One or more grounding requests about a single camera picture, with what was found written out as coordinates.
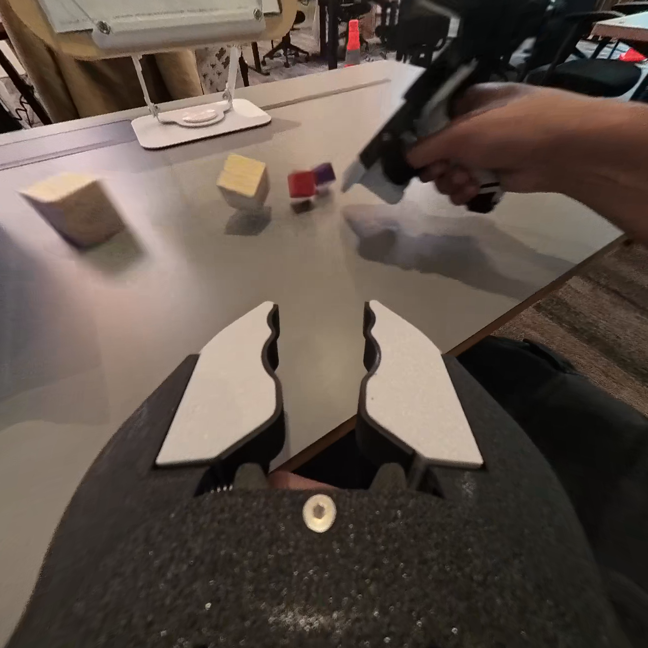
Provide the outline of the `light wooden table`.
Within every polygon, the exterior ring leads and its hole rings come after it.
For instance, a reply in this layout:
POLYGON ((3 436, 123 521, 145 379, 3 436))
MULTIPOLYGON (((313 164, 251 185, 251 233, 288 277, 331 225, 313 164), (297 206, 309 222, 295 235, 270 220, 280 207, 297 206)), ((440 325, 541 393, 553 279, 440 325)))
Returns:
POLYGON ((647 12, 622 15, 619 18, 596 22, 591 31, 592 36, 609 38, 612 41, 647 43, 647 12))

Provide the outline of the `brown fabric cover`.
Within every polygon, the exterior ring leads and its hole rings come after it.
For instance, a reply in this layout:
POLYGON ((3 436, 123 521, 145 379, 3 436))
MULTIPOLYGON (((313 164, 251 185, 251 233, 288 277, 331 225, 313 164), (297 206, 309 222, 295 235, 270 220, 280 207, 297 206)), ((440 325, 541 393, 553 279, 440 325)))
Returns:
MULTIPOLYGON (((20 20, 8 1, 1 20, 18 58, 55 123, 146 105, 130 58, 85 61, 52 50, 20 20)), ((147 54, 142 73, 155 103, 203 95, 194 51, 147 54)))

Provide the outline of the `person's dark trouser leg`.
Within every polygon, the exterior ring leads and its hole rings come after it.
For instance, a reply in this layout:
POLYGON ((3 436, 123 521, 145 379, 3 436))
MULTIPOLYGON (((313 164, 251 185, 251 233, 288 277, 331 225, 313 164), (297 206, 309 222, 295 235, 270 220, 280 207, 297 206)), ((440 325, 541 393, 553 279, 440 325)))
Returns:
POLYGON ((646 647, 647 417, 529 339, 489 336, 457 360, 551 465, 623 632, 633 647, 646 647))

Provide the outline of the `black office chair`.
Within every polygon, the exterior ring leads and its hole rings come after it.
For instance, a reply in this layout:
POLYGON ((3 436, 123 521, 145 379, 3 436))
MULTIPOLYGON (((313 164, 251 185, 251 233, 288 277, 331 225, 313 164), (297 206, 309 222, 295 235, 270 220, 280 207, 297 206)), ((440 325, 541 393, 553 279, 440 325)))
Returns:
POLYGON ((261 58, 261 65, 265 67, 269 60, 274 60, 274 58, 282 54, 283 55, 283 66, 284 68, 290 68, 290 56, 294 57, 294 63, 299 63, 302 57, 303 61, 308 63, 311 60, 311 55, 308 51, 298 47, 292 43, 291 34, 292 31, 296 29, 297 26, 300 26, 304 23, 306 19, 305 13, 302 10, 298 10, 296 13, 296 18, 290 28, 290 31, 286 33, 282 39, 278 42, 277 45, 273 45, 271 50, 263 55, 261 58))

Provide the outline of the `large natural wooden cube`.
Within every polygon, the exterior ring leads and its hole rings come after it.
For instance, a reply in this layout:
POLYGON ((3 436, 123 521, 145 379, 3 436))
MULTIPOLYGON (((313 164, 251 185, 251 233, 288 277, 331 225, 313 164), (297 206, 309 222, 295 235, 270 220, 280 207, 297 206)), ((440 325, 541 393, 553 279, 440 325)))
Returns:
POLYGON ((108 242, 126 229, 109 193, 93 175, 61 173, 19 194, 63 239, 78 249, 108 242))
POLYGON ((270 191, 268 166, 256 159, 230 154, 224 161, 216 184, 223 199, 232 208, 261 209, 270 191))

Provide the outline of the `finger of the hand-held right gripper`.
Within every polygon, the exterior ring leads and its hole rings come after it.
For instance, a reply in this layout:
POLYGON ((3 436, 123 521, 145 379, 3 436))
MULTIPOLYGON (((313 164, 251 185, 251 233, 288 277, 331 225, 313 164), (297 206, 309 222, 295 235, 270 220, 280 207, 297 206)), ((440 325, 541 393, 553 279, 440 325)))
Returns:
POLYGON ((366 176, 368 169, 362 163, 360 156, 357 156, 349 164, 342 178, 342 193, 348 193, 353 187, 366 187, 366 176))
POLYGON ((393 183, 382 166, 372 166, 363 174, 363 186, 387 204, 399 203, 406 190, 405 185, 393 183))

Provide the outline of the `person's right hand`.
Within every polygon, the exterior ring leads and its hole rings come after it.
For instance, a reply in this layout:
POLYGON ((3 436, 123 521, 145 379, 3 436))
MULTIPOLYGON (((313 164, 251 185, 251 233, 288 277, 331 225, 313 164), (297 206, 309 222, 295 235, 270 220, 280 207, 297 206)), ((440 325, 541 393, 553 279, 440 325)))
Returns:
POLYGON ((479 172, 514 193, 573 197, 570 162, 559 151, 585 110, 584 96, 522 84, 480 84, 466 90, 440 131, 419 138, 406 160, 456 206, 478 195, 479 172))

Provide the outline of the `small red wooden cube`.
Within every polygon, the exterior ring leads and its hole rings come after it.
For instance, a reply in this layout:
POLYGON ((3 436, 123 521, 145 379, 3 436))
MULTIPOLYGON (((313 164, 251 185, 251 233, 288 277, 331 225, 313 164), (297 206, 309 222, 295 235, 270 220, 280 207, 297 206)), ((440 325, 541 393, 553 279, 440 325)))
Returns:
POLYGON ((312 170, 297 170, 287 176, 288 194, 292 204, 311 201, 318 193, 316 174, 312 170))

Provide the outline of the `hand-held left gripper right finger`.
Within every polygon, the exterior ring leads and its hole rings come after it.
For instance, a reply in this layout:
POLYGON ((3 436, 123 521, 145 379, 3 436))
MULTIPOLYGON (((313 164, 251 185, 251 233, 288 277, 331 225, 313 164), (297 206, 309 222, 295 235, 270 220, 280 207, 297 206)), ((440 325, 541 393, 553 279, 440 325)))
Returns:
POLYGON ((364 304, 358 444, 380 463, 390 449, 405 463, 481 467, 482 454, 441 351, 381 302, 364 304))

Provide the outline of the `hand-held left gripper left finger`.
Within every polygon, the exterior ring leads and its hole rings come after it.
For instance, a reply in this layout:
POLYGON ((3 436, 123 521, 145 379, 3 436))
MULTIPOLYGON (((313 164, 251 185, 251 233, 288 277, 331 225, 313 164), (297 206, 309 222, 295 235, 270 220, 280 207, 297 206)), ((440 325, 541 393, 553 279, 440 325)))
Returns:
POLYGON ((269 465, 286 440, 279 306, 265 301, 199 352, 156 466, 269 465))

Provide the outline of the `white sign stand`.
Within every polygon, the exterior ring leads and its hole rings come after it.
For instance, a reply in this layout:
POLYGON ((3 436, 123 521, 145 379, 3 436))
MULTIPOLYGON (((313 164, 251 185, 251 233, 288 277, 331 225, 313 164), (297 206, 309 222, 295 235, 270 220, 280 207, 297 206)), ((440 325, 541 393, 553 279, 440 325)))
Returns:
POLYGON ((285 1, 39 1, 57 44, 85 37, 90 58, 131 57, 149 114, 132 128, 142 148, 180 144, 259 128, 271 117, 250 101, 236 99, 240 47, 267 37, 288 12, 285 1), (229 71, 222 98, 184 109, 163 110, 152 101, 142 72, 145 54, 190 46, 229 45, 229 71))

